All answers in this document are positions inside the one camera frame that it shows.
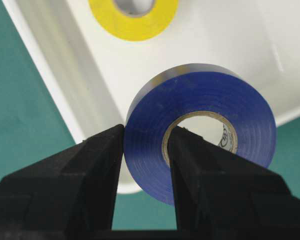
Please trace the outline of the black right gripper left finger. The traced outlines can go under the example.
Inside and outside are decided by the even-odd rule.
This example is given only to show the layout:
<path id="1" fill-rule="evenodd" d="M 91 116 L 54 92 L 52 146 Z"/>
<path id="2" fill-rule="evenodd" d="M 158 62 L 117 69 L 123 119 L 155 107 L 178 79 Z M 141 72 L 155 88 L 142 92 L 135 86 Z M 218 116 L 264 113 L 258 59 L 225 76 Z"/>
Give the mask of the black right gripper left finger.
<path id="1" fill-rule="evenodd" d="M 88 240 L 112 228 L 124 126 L 0 181 L 0 240 Z"/>

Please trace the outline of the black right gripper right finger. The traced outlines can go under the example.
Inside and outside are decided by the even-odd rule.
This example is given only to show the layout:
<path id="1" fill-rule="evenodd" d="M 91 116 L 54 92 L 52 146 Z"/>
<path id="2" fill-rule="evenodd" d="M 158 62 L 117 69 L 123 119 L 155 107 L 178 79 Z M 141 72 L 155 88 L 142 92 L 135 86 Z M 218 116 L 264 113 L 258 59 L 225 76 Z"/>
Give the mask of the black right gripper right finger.
<path id="1" fill-rule="evenodd" d="M 181 127 L 167 149 L 178 230 L 200 240 L 300 240 L 300 199 L 279 174 Z"/>

